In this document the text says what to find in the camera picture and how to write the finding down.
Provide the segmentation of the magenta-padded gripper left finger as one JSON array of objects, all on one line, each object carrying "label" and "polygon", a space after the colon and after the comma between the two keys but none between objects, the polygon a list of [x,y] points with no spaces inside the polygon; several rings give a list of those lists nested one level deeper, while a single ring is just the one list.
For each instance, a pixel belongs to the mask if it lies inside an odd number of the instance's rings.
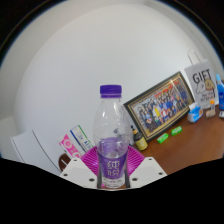
[{"label": "magenta-padded gripper left finger", "polygon": [[98,173],[97,149],[93,147],[81,158],[73,158],[60,177],[84,188],[96,188]]}]

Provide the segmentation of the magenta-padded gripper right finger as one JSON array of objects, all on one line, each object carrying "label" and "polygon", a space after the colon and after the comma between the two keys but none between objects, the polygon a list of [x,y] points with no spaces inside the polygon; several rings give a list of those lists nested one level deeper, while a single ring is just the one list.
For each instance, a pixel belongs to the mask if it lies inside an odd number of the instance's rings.
[{"label": "magenta-padded gripper right finger", "polygon": [[153,157],[145,157],[133,147],[128,148],[126,186],[140,188],[166,176]]}]

